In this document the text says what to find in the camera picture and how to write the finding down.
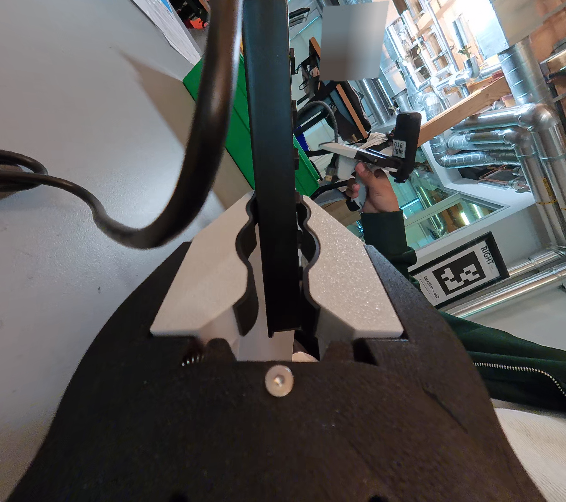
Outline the silver ventilation duct pipes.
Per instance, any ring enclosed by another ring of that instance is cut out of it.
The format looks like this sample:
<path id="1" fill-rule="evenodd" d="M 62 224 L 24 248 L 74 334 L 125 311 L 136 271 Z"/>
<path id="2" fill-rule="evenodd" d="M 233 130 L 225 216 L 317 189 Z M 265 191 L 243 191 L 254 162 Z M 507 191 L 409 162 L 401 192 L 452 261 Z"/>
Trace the silver ventilation duct pipes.
<path id="1" fill-rule="evenodd" d="M 565 133 L 530 37 L 498 55 L 515 105 L 466 117 L 429 142 L 443 168 L 517 165 L 548 237 L 565 249 Z"/>

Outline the green plastic bin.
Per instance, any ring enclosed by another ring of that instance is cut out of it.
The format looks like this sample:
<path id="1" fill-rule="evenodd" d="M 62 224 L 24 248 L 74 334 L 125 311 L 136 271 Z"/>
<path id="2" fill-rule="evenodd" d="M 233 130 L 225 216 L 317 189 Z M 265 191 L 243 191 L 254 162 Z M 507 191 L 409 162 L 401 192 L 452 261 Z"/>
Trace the green plastic bin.
<path id="1" fill-rule="evenodd" d="M 310 196 L 319 187 L 320 176 L 297 140 L 294 140 L 294 147 L 300 158 L 299 168 L 295 171 L 295 188 L 301 195 Z M 237 88 L 225 148 L 253 189 L 255 182 L 243 56 L 239 60 Z"/>

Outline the wooden ceiling beam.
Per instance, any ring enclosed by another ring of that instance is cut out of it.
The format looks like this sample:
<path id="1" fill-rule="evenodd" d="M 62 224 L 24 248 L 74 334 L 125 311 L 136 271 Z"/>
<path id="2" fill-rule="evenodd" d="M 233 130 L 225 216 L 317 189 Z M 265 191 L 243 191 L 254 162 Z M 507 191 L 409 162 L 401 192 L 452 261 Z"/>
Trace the wooden ceiling beam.
<path id="1" fill-rule="evenodd" d="M 470 96 L 460 100 L 449 109 L 438 114 L 421 125 L 417 146 L 420 147 L 434 137 L 441 135 L 451 127 L 483 110 L 493 102 L 511 93 L 505 77 L 500 77 L 477 90 Z"/>

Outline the person's pale trousers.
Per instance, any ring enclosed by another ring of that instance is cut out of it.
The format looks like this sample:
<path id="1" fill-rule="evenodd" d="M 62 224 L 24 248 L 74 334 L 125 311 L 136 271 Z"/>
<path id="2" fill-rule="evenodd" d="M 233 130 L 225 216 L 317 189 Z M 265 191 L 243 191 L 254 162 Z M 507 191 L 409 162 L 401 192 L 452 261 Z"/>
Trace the person's pale trousers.
<path id="1" fill-rule="evenodd" d="M 565 413 L 492 399 L 499 423 L 547 501 L 565 501 Z"/>

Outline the person's green jacket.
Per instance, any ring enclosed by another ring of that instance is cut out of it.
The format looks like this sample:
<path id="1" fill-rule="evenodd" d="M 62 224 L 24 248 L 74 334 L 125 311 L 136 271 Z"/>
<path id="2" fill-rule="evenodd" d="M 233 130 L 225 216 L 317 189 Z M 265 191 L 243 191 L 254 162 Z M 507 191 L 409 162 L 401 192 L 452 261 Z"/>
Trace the person's green jacket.
<path id="1" fill-rule="evenodd" d="M 468 352 L 492 399 L 565 414 L 565 351 L 439 314 Z"/>

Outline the person's right forearm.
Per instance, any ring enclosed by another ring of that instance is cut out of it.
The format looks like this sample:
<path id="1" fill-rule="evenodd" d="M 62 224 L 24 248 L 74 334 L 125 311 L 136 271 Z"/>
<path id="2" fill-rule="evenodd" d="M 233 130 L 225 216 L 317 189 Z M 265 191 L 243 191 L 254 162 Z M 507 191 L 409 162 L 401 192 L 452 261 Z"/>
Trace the person's right forearm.
<path id="1" fill-rule="evenodd" d="M 419 282 L 409 273 L 409 268 L 417 262 L 417 255 L 407 243 L 403 212 L 362 213 L 361 225 L 365 244 L 373 246 L 420 290 Z"/>

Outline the person's right hand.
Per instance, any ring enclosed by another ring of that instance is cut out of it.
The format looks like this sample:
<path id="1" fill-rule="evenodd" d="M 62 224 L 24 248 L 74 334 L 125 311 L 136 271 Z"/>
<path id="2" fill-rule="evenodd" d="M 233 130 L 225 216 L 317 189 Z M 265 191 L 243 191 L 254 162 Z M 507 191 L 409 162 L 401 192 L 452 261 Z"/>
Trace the person's right hand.
<path id="1" fill-rule="evenodd" d="M 366 164 L 358 163 L 355 177 L 348 180 L 345 195 L 350 199 L 359 198 L 361 186 L 366 189 L 362 212 L 367 214 L 389 213 L 400 210 L 399 202 L 387 174 L 379 168 L 374 171 Z"/>

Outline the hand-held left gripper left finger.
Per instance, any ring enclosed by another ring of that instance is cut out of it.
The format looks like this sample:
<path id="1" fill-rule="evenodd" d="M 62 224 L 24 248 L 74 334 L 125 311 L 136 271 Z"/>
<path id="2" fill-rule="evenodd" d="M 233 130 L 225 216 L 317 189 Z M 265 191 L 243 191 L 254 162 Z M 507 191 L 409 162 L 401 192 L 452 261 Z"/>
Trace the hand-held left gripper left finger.
<path id="1" fill-rule="evenodd" d="M 250 287 L 236 239 L 249 219 L 251 198 L 252 192 L 244 195 L 194 237 L 152 323 L 153 336 L 193 336 L 204 345 L 223 338 L 237 358 L 265 358 L 264 298 L 244 336 L 234 309 Z"/>

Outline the framed marker sign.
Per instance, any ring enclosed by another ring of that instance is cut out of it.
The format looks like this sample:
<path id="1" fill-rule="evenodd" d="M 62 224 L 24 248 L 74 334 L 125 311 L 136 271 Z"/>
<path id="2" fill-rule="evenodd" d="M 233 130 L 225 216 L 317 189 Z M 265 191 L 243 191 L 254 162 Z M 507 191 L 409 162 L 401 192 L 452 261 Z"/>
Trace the framed marker sign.
<path id="1" fill-rule="evenodd" d="M 422 265 L 410 276 L 430 304 L 441 309 L 509 278 L 491 232 Z"/>

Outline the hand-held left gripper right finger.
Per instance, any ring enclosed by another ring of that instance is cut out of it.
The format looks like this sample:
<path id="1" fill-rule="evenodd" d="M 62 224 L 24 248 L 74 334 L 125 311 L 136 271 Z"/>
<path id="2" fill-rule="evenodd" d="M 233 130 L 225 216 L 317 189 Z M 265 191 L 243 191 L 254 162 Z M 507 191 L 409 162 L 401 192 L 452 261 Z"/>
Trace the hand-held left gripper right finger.
<path id="1" fill-rule="evenodd" d="M 307 196 L 297 206 L 301 331 L 322 357 L 331 343 L 397 339 L 404 328 L 365 244 Z"/>

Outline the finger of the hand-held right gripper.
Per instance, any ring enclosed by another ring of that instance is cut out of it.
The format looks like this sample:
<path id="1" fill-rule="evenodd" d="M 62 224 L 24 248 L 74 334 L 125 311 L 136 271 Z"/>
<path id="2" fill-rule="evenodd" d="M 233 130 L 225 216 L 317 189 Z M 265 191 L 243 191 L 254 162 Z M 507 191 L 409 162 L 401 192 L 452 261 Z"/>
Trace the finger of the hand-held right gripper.
<path id="1" fill-rule="evenodd" d="M 393 156 L 393 148 L 388 141 L 369 145 L 344 145 L 337 142 L 327 142 L 319 145 L 320 150 L 332 152 L 352 159 L 384 159 Z"/>
<path id="2" fill-rule="evenodd" d="M 356 171 L 358 163 L 363 163 L 369 170 L 374 172 L 377 169 L 390 169 L 393 171 L 398 170 L 400 167 L 400 160 L 386 155 L 354 155 L 350 158 L 352 160 L 352 171 Z"/>

